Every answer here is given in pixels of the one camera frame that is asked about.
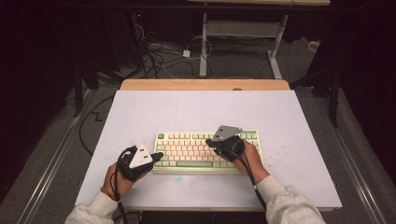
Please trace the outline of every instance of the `green keycap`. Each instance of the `green keycap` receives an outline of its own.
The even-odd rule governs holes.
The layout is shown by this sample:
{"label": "green keycap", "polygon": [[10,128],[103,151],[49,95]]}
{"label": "green keycap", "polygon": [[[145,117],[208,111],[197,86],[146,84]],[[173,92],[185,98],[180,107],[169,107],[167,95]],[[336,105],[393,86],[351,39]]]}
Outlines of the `green keycap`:
{"label": "green keycap", "polygon": [[212,161],[178,161],[178,167],[212,167]]}

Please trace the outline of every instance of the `person's right hand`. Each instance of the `person's right hand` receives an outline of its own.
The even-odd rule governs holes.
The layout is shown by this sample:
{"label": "person's right hand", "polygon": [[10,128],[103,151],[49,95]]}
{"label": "person's right hand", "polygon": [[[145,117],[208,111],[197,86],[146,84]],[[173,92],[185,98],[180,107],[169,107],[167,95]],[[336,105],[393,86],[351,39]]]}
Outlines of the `person's right hand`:
{"label": "person's right hand", "polygon": [[[243,140],[245,144],[245,152],[242,154],[241,158],[245,162],[246,165],[250,166],[250,170],[253,173],[254,180],[256,183],[262,181],[265,177],[269,175],[269,173],[265,170],[262,165],[262,160],[260,158],[260,154],[257,151],[257,148],[250,144],[248,141]],[[233,165],[244,175],[248,174],[245,166],[242,164],[240,160],[233,161]]]}

